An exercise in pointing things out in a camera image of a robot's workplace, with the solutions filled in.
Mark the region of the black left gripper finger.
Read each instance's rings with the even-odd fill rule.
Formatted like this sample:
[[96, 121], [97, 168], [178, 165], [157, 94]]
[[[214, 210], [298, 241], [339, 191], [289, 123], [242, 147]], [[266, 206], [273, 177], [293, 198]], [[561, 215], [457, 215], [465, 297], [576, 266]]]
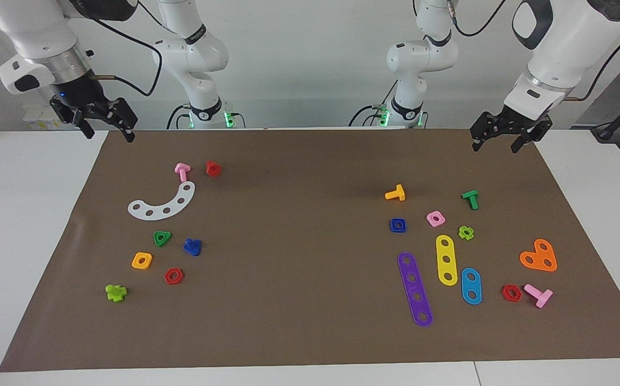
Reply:
[[470, 128], [472, 149], [478, 152], [485, 141], [496, 137], [496, 117], [490, 112], [482, 112]]
[[536, 130], [536, 128], [532, 128], [531, 130], [521, 129], [518, 134], [518, 137], [516, 137], [514, 142], [511, 144], [511, 152], [517, 153], [526, 144], [535, 142], [539, 139], [540, 139], [540, 131]]

